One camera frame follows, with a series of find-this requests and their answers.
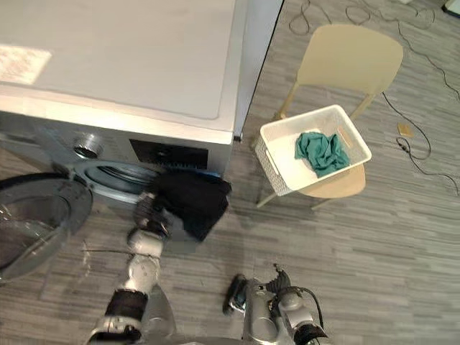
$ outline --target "washing machine top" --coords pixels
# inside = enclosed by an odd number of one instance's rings
[[[232,132],[245,16],[245,0],[2,1],[0,62],[27,56],[15,68],[29,74],[15,80],[0,68],[0,83]]]

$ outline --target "black cable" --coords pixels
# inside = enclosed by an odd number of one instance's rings
[[[305,292],[305,293],[308,293],[313,298],[313,300],[315,301],[316,308],[318,309],[319,324],[320,324],[321,328],[324,330],[323,313],[321,312],[321,307],[319,306],[319,301],[316,298],[315,294],[313,293],[312,290],[307,289],[306,287],[299,287],[299,289],[301,291]]]
[[[456,96],[457,96],[456,99],[457,99],[458,102],[460,102],[460,92],[459,92],[459,90],[457,90],[456,88],[454,88],[451,84],[449,84],[449,82],[447,81],[447,77],[446,77],[446,71],[445,71],[443,68],[439,67],[437,64],[435,64],[435,63],[431,60],[431,58],[430,58],[428,55],[426,55],[426,54],[423,53],[423,52],[419,52],[419,51],[415,50],[415,49],[413,48],[413,46],[410,44],[410,41],[403,35],[403,33],[402,33],[402,31],[401,31],[401,22],[404,22],[404,23],[406,23],[406,24],[412,25],[413,27],[415,27],[415,28],[417,28],[417,29],[421,29],[421,30],[427,30],[427,29],[429,29],[430,26],[432,25],[432,23],[434,23],[435,20],[436,20],[436,13],[434,12],[434,10],[433,10],[433,9],[421,9],[421,10],[418,10],[418,9],[416,9],[415,7],[412,6],[412,8],[414,8],[414,10],[417,11],[417,13],[416,13],[415,16],[418,16],[418,15],[419,15],[421,12],[423,12],[423,11],[429,11],[429,10],[431,10],[431,11],[433,12],[433,19],[432,19],[431,23],[429,23],[429,24],[428,24],[427,26],[425,26],[425,27],[419,27],[418,25],[415,25],[415,24],[413,24],[413,23],[410,23],[410,22],[406,22],[406,21],[400,20],[400,19],[398,19],[398,18],[385,18],[385,16],[382,14],[382,11],[380,11],[380,9],[378,9],[378,8],[376,8],[376,7],[373,7],[373,6],[369,5],[369,4],[366,2],[366,0],[361,0],[361,1],[362,1],[362,2],[365,4],[365,6],[367,7],[365,10],[367,10],[370,14],[373,14],[373,15],[375,15],[376,17],[379,17],[381,20],[383,20],[383,21],[386,22],[386,23],[397,22],[397,31],[398,31],[399,35],[401,36],[401,38],[402,38],[402,39],[406,42],[406,44],[408,45],[409,50],[411,50],[412,52],[414,52],[415,54],[417,54],[417,55],[419,55],[419,56],[424,57],[424,58],[425,58],[425,59],[426,59],[436,70],[439,70],[439,71],[441,71],[441,72],[443,73],[443,81],[444,81],[444,84],[445,84],[448,88],[450,88],[453,92],[455,92],[455,94],[456,94]],[[378,11],[379,14],[378,14],[378,15],[375,14],[375,13],[374,13],[373,11],[371,11],[369,8]]]
[[[419,55],[419,56],[422,56],[424,57],[436,70],[439,70],[440,72],[443,73],[443,81],[444,81],[444,85],[446,85],[448,88],[450,88],[455,94],[456,94],[456,97],[457,97],[457,101],[460,102],[460,91],[457,90],[456,88],[454,88],[451,84],[449,84],[449,82],[447,81],[447,76],[446,76],[446,71],[442,68],[442,67],[439,67],[437,64],[435,64],[431,58],[426,55],[425,53],[423,52],[419,52],[417,50],[415,50],[413,48],[413,46],[410,44],[410,41],[406,38],[406,36],[404,36],[403,32],[401,31],[401,22],[404,22],[406,24],[409,24],[409,25],[412,25],[413,27],[417,28],[417,29],[420,29],[420,30],[427,30],[431,27],[431,25],[435,22],[436,20],[436,13],[434,12],[433,9],[428,9],[428,8],[424,8],[424,9],[417,9],[415,8],[414,6],[412,5],[404,5],[404,4],[399,4],[399,5],[402,5],[402,6],[409,6],[410,8],[414,9],[415,10],[415,16],[418,17],[418,15],[421,13],[421,12],[425,12],[425,11],[431,11],[431,13],[433,13],[433,18],[431,20],[430,23],[428,23],[426,26],[424,27],[421,27],[421,26],[418,26],[418,25],[415,25],[411,22],[406,22],[405,20],[401,20],[401,19],[398,19],[398,18],[386,18],[382,11],[380,11],[380,9],[378,9],[377,7],[373,7],[371,6],[369,3],[366,2],[366,0],[361,0],[363,4],[360,4],[360,3],[357,3],[357,2],[354,2],[355,5],[351,5],[351,6],[347,6],[345,8],[345,15],[346,15],[346,18],[353,24],[355,25],[363,25],[364,23],[368,22],[370,19],[371,19],[371,16],[374,15],[376,16],[377,18],[383,20],[384,22],[386,23],[392,23],[392,22],[396,22],[397,23],[397,31],[399,33],[399,35],[401,36],[401,38],[406,42],[406,44],[408,45],[408,49],[412,52],[414,52],[415,54]],[[327,12],[324,10],[324,8],[321,6],[321,5],[318,5],[318,4],[314,4],[311,2],[311,0],[306,0],[306,2],[302,3],[300,5],[300,13],[295,15],[289,22],[289,30],[297,35],[297,36],[305,36],[305,35],[308,35],[311,31],[311,26],[310,26],[310,22],[308,21],[308,18],[306,16],[306,11],[308,10],[308,8],[313,5],[313,6],[316,6],[318,7],[324,14],[324,16],[327,18],[329,24],[332,24],[332,20],[331,18],[329,17],[329,15],[327,14]],[[362,21],[357,21],[357,20],[354,20],[353,18],[351,18],[351,10],[352,9],[361,9],[364,13],[367,14],[367,18],[366,19],[363,19]],[[296,22],[297,20],[299,19],[302,19],[303,20],[303,23],[305,24],[306,28],[304,31],[297,31],[293,28],[293,23]]]
[[[299,14],[296,14],[289,22],[289,30],[294,34],[294,35],[297,35],[297,36],[306,36],[310,33],[311,31],[311,26],[310,26],[310,22],[308,21],[308,18],[307,18],[307,15],[306,15],[306,12],[307,12],[307,9],[311,6],[316,6],[318,7],[321,12],[323,12],[324,14],[324,17],[328,20],[329,24],[332,24],[332,20],[330,18],[330,16],[327,14],[327,12],[324,10],[324,8],[321,6],[321,5],[318,5],[318,4],[314,4],[312,3],[310,0],[306,0],[306,2],[302,3],[300,5],[300,12]],[[302,19],[303,20],[303,23],[305,25],[305,30],[303,31],[297,31],[293,28],[293,23],[296,22],[297,20],[299,19]]]
[[[350,17],[350,10],[351,9],[360,9],[361,11],[363,11],[365,14],[367,14],[367,18],[366,19],[363,19],[362,21],[357,21],[357,20],[354,20]],[[363,9],[362,7],[360,6],[347,6],[345,7],[345,15],[346,15],[346,18],[348,18],[348,20],[350,22],[352,22],[353,24],[355,25],[363,25],[364,23],[368,22],[369,20],[371,20],[371,14],[369,13],[369,11],[367,11],[366,9]]]
[[[417,157],[415,155],[412,155],[412,157],[414,157],[415,159],[417,160],[427,160],[430,156],[431,156],[431,143],[430,143],[430,140],[429,138],[426,136],[425,132],[417,125],[415,124],[414,121],[412,121],[411,119],[409,119],[406,115],[404,115],[403,113],[401,113],[399,110],[397,110],[391,103],[390,101],[388,100],[388,97],[387,95],[385,95],[385,92],[382,92],[382,95],[383,97],[385,98],[386,102],[388,103],[388,105],[391,107],[391,109],[393,109],[395,111],[396,114],[400,115],[403,119],[405,119],[406,121],[409,121],[416,129],[418,129],[418,131],[425,137],[425,140],[426,140],[426,143],[428,145],[428,153],[426,154],[425,157]]]
[[[403,138],[403,137],[397,137],[396,138],[396,142],[397,144],[400,146],[400,148],[406,152],[410,158],[410,160],[412,161],[412,163],[417,167],[417,169],[423,173],[424,175],[427,175],[427,176],[444,176],[445,178],[448,178],[455,186],[455,189],[456,189],[456,194],[458,196],[460,196],[459,194],[459,186],[457,185],[457,182],[449,175],[447,174],[444,174],[444,173],[439,173],[439,172],[426,172],[425,170],[423,170],[418,164],[417,162],[414,160],[426,160],[430,157],[431,155],[431,143],[430,143],[430,140],[428,139],[428,137],[426,136],[425,132],[419,127],[417,126],[414,121],[412,121],[411,119],[409,119],[408,117],[406,117],[406,115],[404,115],[403,113],[401,113],[399,110],[397,110],[392,104],[391,102],[388,100],[388,97],[387,95],[385,95],[385,92],[382,92],[382,95],[383,97],[385,98],[386,102],[388,103],[388,105],[391,107],[391,109],[393,109],[398,115],[400,115],[402,118],[404,118],[405,120],[409,121],[416,129],[418,129],[418,131],[425,137],[426,139],[426,142],[428,144],[428,154],[425,156],[425,157],[417,157],[415,156],[413,153],[412,153],[412,149],[410,147],[410,144],[409,144],[409,141],[406,139],[406,138]]]
[[[300,5],[300,13],[295,15],[289,22],[289,30],[294,34],[294,35],[297,35],[297,36],[305,36],[305,35],[308,35],[310,33],[310,30],[311,30],[311,26],[310,26],[310,22],[308,21],[308,18],[305,14],[305,12],[307,11],[308,7],[310,7],[311,3],[310,3],[310,0],[307,0],[307,2],[304,2]],[[293,29],[293,22],[297,21],[298,19],[302,18],[303,21],[305,22],[305,25],[306,25],[306,29],[305,31],[296,31]]]
[[[400,145],[401,149],[408,154],[412,163],[417,167],[417,169],[420,170],[421,173],[427,176],[444,176],[445,178],[448,178],[454,184],[457,196],[460,196],[459,186],[457,185],[457,182],[455,182],[455,180],[451,176],[447,174],[439,173],[439,172],[426,172],[425,170],[423,170],[421,167],[418,166],[417,162],[414,160],[414,156],[412,155],[410,144],[406,138],[398,137],[396,138],[396,142],[398,145]]]

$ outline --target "washing machine door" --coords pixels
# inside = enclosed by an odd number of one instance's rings
[[[57,173],[0,181],[0,283],[46,262],[88,218],[93,197]]]

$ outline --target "chair backrest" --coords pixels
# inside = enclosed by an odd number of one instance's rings
[[[356,25],[326,25],[313,33],[297,82],[377,94],[391,84],[402,60],[403,47],[384,34]]]

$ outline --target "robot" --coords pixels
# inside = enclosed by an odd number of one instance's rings
[[[332,344],[324,331],[316,296],[309,289],[292,286],[288,274],[278,265],[277,277],[271,282],[237,275],[230,284],[223,312],[244,315],[241,340],[177,334],[170,304],[158,285],[160,256],[170,235],[168,227],[174,227],[174,222],[159,216],[151,221],[144,205],[138,203],[134,212],[137,227],[127,239],[133,256],[87,344]],[[313,320],[303,293],[310,294],[316,302],[318,323]]]

